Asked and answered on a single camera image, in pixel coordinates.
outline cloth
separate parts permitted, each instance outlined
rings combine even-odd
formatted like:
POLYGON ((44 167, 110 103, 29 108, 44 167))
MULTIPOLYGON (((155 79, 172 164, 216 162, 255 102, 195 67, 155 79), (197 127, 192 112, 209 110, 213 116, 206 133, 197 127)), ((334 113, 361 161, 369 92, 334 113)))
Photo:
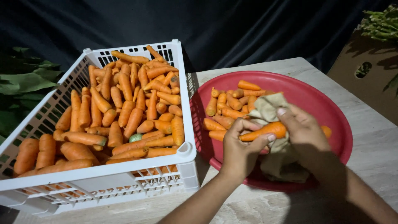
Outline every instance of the cloth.
MULTIPOLYGON (((261 96, 254 103, 256 109, 249 113, 252 121, 267 125, 269 122, 279 121, 277 109, 288 107, 286 99, 281 93, 261 96)), ((288 181, 304 183, 309 173, 297 163, 297 154, 289 142, 289 133, 285 138, 271 142, 269 154, 261 159, 260 169, 271 181, 288 181)))

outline wooden table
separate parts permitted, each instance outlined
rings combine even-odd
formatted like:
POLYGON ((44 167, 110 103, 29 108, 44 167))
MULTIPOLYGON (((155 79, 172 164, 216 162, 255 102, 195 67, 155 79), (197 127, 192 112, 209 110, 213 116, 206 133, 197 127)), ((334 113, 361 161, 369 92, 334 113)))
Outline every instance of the wooden table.
MULTIPOLYGON (((280 73, 308 83, 330 97, 347 117, 354 137, 348 166, 363 178, 395 210, 398 209, 398 128, 357 97, 343 89, 303 58, 293 58, 216 69, 188 74, 190 90, 216 76, 245 70, 280 73)), ((217 174, 197 157, 200 181, 203 185, 217 174)), ((93 223, 93 224, 152 224, 159 221, 191 193, 157 196, 143 200, 65 212, 37 218, 20 212, 15 224, 93 223)), ((253 189, 240 185, 223 204, 211 223, 334 223, 325 206, 320 190, 285 194, 253 189)))

